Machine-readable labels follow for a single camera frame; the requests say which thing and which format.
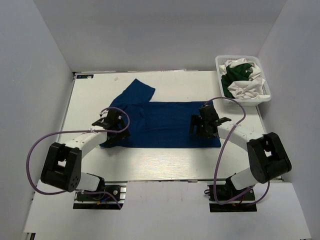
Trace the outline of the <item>blue t shirt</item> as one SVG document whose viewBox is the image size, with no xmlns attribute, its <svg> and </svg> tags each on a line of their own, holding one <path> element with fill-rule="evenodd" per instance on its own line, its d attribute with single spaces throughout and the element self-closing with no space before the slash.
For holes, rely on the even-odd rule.
<svg viewBox="0 0 320 240">
<path fill-rule="evenodd" d="M 202 101 L 152 101 L 156 89 L 135 79 L 112 102 L 111 106 L 126 112 L 130 136 L 103 148 L 220 148 L 219 138 L 190 135 L 192 115 L 198 114 Z"/>
</svg>

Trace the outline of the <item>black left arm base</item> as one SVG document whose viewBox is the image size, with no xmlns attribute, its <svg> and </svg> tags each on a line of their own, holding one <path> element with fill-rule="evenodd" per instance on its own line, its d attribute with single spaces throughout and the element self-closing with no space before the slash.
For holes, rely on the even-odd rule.
<svg viewBox="0 0 320 240">
<path fill-rule="evenodd" d="M 75 210 L 120 210 L 125 203 L 127 183 L 106 182 L 102 193 L 77 192 L 73 201 Z"/>
</svg>

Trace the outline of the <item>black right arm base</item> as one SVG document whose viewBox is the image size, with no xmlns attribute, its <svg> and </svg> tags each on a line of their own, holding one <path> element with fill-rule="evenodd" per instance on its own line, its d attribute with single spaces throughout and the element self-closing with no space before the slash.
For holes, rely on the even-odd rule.
<svg viewBox="0 0 320 240">
<path fill-rule="evenodd" d="M 226 184 L 216 185 L 216 195 L 220 202 L 226 202 L 243 191 L 243 189 L 233 190 Z M 257 211 L 256 204 L 253 204 L 256 201 L 256 197 L 252 189 L 236 200 L 224 205 L 216 203 L 214 199 L 214 186 L 212 184 L 208 185 L 207 189 L 204 190 L 204 195 L 209 199 L 209 210 L 211 213 L 249 213 Z"/>
</svg>

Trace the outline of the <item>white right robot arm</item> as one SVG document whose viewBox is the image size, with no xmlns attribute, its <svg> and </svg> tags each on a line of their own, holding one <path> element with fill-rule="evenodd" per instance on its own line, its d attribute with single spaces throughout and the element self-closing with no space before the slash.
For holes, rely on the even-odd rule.
<svg viewBox="0 0 320 240">
<path fill-rule="evenodd" d="M 193 133 L 208 139 L 222 138 L 248 153 L 249 167 L 226 180 L 226 195 L 233 200 L 242 196 L 245 188 L 264 184 L 292 170 L 276 133 L 256 133 L 227 117 L 220 118 L 213 105 L 204 105 L 199 109 L 199 115 L 191 116 L 189 134 Z"/>
</svg>

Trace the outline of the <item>dark green t shirt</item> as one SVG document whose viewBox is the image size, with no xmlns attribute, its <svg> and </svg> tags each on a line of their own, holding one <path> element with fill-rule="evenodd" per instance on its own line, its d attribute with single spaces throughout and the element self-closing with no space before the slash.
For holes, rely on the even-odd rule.
<svg viewBox="0 0 320 240">
<path fill-rule="evenodd" d="M 252 73 L 251 67 L 252 65 L 250 63 L 244 63 L 234 67 L 228 65 L 226 67 L 226 73 L 221 76 L 221 84 L 225 97 L 234 99 L 228 87 L 236 81 L 249 81 L 249 76 Z"/>
</svg>

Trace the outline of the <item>white t shirt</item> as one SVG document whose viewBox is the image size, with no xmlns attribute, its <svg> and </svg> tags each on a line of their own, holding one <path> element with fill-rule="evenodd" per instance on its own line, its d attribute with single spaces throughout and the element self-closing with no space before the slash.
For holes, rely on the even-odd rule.
<svg viewBox="0 0 320 240">
<path fill-rule="evenodd" d="M 248 61 L 246 58 L 239 58 L 235 65 L 244 63 L 251 64 L 252 73 L 249 76 L 249 81 L 234 81 L 227 89 L 233 95 L 234 99 L 238 100 L 256 100 L 264 99 L 265 94 L 263 86 L 266 83 L 265 78 L 262 76 L 261 68 L 253 61 Z"/>
</svg>

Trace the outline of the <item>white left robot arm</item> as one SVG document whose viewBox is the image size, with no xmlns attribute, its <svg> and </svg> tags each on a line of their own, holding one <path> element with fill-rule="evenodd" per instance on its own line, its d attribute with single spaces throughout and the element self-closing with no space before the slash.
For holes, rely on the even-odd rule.
<svg viewBox="0 0 320 240">
<path fill-rule="evenodd" d="M 95 129 L 80 133 L 65 143 L 50 145 L 41 172 L 42 183 L 66 192 L 88 191 L 99 200 L 105 196 L 105 180 L 97 175 L 82 172 L 82 160 L 99 145 L 113 145 L 130 136 L 130 118 L 117 107 L 108 107 L 100 113 Z"/>
</svg>

